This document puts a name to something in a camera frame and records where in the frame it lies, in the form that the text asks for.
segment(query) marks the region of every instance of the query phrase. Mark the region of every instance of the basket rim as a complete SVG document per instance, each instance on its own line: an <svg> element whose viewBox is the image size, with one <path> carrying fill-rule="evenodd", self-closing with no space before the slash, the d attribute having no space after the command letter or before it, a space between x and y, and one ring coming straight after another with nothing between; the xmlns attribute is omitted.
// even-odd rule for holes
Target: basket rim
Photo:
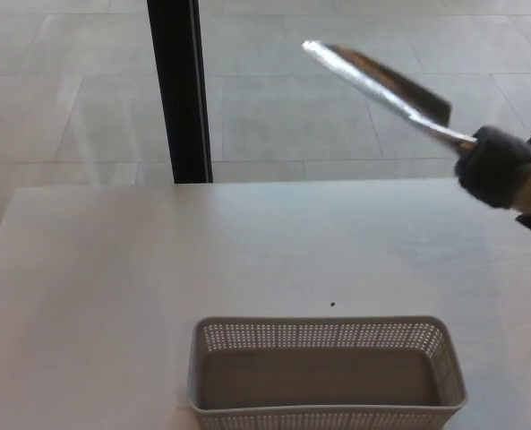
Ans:
<svg viewBox="0 0 531 430"><path fill-rule="evenodd" d="M447 348L454 358L454 371L458 378L458 384L462 389L462 401L455 406L397 406L397 405L299 405L299 406L264 406L258 408L229 408L229 409L202 409L199 408L193 399L193 386L195 381L193 378L193 367L195 358L197 357L197 336L203 328L212 323L275 323L276 325L283 325L287 323L298 323L298 325L306 324L331 324L331 323L431 323L437 327L445 336ZM330 413L330 412L371 412L371 413L395 413L395 414L415 414L422 413L430 414L450 414L451 416L458 412L468 401L468 393L466 384L464 383L464 376L458 360L458 354L454 348L454 342L450 336L448 326L438 317L432 315L400 315L400 316L338 316L338 317L277 317L277 316L210 316L198 321L193 328L192 347L190 352L189 370L187 378L187 402L189 407L197 415L216 416L216 415L256 415L259 413L283 413L288 415L290 413Z"/></svg>

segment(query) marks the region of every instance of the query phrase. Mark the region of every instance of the gray plastic basket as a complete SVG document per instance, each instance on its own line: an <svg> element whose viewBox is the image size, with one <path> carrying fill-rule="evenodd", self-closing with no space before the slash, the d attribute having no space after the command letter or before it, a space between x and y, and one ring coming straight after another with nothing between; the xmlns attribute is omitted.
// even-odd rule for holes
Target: gray plastic basket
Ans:
<svg viewBox="0 0 531 430"><path fill-rule="evenodd" d="M205 430L440 430L466 399L432 317L209 318L193 335Z"/></svg>

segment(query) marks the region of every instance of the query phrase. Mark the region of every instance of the black window frame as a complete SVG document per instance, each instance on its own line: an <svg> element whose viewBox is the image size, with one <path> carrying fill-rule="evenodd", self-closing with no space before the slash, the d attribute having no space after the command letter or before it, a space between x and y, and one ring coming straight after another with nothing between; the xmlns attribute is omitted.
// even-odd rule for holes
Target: black window frame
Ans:
<svg viewBox="0 0 531 430"><path fill-rule="evenodd" d="M176 184L213 182L198 0L148 0Z"/></svg>

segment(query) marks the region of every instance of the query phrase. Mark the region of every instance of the gray floor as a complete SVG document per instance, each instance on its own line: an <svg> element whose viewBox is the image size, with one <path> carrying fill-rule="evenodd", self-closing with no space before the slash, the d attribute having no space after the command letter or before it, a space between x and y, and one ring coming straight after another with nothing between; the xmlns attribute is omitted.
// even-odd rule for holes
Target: gray floor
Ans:
<svg viewBox="0 0 531 430"><path fill-rule="evenodd" d="M360 47L531 134L531 0L200 0L217 181L448 176L453 160L301 53ZM145 0L0 0L0 217L21 185L168 184Z"/></svg>

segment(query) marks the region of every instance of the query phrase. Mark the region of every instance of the perforated basket wall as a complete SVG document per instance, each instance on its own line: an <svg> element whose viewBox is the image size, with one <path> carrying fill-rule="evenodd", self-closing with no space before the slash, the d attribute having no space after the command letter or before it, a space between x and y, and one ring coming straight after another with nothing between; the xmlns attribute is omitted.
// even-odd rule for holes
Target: perforated basket wall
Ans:
<svg viewBox="0 0 531 430"><path fill-rule="evenodd" d="M202 363L216 351L273 348L398 348L430 360L441 406L298 406L201 409ZM206 430L440 430L466 402L448 330L432 317L209 318L194 332L189 400Z"/></svg>

